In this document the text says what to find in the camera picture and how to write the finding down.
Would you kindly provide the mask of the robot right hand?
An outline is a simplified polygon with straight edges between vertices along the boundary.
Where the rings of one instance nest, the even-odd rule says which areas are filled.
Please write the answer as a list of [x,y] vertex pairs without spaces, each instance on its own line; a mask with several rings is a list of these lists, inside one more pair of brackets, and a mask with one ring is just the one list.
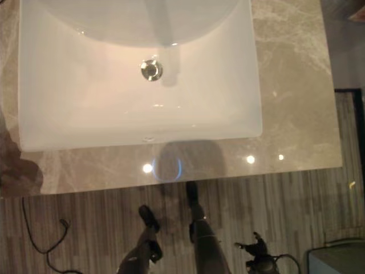
[[253,260],[246,262],[247,267],[253,266],[255,263],[262,261],[264,258],[269,257],[267,245],[261,235],[257,232],[253,232],[256,242],[253,244],[234,243],[234,246],[238,249],[244,249],[247,253],[254,257]]

